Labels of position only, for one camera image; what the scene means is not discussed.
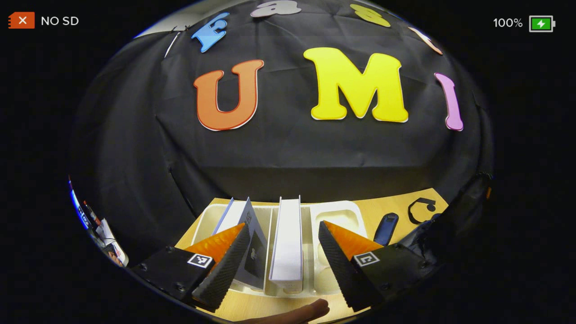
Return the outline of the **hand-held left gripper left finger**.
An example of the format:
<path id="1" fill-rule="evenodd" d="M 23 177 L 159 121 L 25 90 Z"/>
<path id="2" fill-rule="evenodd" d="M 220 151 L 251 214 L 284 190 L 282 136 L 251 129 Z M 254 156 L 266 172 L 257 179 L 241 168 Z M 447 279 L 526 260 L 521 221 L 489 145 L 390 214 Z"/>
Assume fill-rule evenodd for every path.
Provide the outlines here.
<path id="1" fill-rule="evenodd" d="M 166 246 L 131 270 L 185 304 L 215 311 L 228 292 L 250 240 L 249 228 L 240 223 L 186 249 Z"/>

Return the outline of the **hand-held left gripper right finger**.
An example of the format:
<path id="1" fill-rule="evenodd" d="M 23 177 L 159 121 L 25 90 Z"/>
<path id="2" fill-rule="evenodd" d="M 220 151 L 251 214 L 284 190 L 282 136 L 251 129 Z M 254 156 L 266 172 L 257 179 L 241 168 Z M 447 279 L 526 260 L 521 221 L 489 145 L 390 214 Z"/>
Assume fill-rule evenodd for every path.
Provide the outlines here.
<path id="1" fill-rule="evenodd" d="M 435 270 L 433 254 L 418 243 L 368 248 L 368 238 L 327 221 L 319 223 L 318 238 L 344 300 L 354 311 L 398 298 Z"/>

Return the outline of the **grey book with dark picture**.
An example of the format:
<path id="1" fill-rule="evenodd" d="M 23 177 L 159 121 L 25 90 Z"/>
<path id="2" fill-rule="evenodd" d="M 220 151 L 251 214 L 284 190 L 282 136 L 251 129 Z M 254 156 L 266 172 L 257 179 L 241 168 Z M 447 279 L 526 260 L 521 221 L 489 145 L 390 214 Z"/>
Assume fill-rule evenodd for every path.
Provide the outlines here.
<path id="1" fill-rule="evenodd" d="M 267 240 L 250 199 L 247 199 L 247 201 L 236 201 L 232 198 L 212 234 L 218 234 L 241 223 L 245 223 L 249 230 L 250 242 L 245 249 L 234 281 L 255 291 L 263 291 L 265 287 Z"/>

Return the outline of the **cream plastic bookshelf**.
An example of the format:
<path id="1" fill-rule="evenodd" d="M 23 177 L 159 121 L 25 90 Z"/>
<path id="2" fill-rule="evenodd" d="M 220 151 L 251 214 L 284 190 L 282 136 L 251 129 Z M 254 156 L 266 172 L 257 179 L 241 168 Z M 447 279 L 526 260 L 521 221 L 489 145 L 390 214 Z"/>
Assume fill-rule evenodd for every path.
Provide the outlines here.
<path id="1" fill-rule="evenodd" d="M 182 237 L 184 248 L 212 236 L 212 232 L 216 228 L 227 205 L 228 202 L 208 205 L 200 218 L 194 223 L 197 225 L 194 236 L 192 238 Z M 266 239 L 271 242 L 268 244 L 268 263 L 266 266 L 266 270 L 269 271 L 279 205 L 277 203 L 272 205 L 255 205 L 253 208 L 265 232 Z M 257 297 L 284 297 L 294 299 L 340 294 L 339 285 L 318 239 L 319 225 L 321 221 L 328 221 L 329 223 L 337 224 L 366 238 L 367 232 L 360 209 L 358 205 L 352 201 L 301 204 L 300 208 L 304 256 L 302 291 L 297 294 L 286 293 L 282 288 L 270 282 L 268 279 L 265 281 L 265 289 L 263 291 L 251 289 L 242 283 L 233 283 L 230 287 L 231 291 L 255 295 Z"/>

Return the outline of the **white book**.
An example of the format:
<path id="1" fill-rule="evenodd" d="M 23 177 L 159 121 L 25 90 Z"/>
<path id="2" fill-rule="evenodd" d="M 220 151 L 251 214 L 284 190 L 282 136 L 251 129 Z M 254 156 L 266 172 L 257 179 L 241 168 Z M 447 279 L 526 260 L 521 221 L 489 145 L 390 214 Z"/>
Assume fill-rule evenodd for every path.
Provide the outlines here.
<path id="1" fill-rule="evenodd" d="M 268 279 L 285 293 L 303 290 L 301 198 L 280 199 Z"/>

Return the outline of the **blue schoolbag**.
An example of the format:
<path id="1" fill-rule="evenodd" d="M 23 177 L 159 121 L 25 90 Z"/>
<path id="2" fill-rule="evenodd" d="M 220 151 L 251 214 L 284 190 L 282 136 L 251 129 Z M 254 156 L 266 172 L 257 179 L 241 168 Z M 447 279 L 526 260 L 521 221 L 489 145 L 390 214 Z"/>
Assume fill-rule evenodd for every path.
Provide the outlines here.
<path id="1" fill-rule="evenodd" d="M 432 199 L 418 198 L 409 205 L 409 216 L 413 216 L 411 209 L 414 205 L 424 204 L 429 211 L 435 211 L 435 203 Z M 407 248 L 415 252 L 424 259 L 420 267 L 443 264 L 454 254 L 457 239 L 471 227 L 481 205 L 481 199 L 467 195 L 457 197 L 455 204 L 449 205 L 442 213 L 434 214 L 429 220 L 420 222 L 409 234 L 393 244 L 393 248 Z M 376 229 L 374 242 L 383 246 L 391 244 L 399 219 L 395 213 L 383 216 Z"/>

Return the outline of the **black backdrop cloth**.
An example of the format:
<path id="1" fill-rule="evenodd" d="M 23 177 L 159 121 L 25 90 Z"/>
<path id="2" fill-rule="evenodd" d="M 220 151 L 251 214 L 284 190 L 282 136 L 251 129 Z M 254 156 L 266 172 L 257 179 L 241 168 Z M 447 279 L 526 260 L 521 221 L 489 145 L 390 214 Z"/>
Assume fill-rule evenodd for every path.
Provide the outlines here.
<path id="1" fill-rule="evenodd" d="M 445 46 L 359 0 L 245 0 L 151 27 L 81 102 L 76 192 L 131 253 L 175 244 L 214 198 L 304 202 L 490 179 L 485 100 Z"/>

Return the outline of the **colourful background clutter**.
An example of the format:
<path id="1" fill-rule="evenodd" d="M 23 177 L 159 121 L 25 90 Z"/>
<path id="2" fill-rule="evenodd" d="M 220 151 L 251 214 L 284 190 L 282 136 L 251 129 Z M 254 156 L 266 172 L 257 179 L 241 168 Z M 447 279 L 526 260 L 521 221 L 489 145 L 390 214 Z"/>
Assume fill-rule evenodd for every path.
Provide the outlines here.
<path id="1" fill-rule="evenodd" d="M 120 267 L 126 267 L 129 262 L 128 255 L 117 242 L 107 220 L 99 219 L 86 201 L 81 202 L 76 195 L 71 179 L 68 178 L 67 181 L 70 198 L 74 205 L 76 215 L 78 219 L 80 219 L 88 236 L 113 263 Z"/>

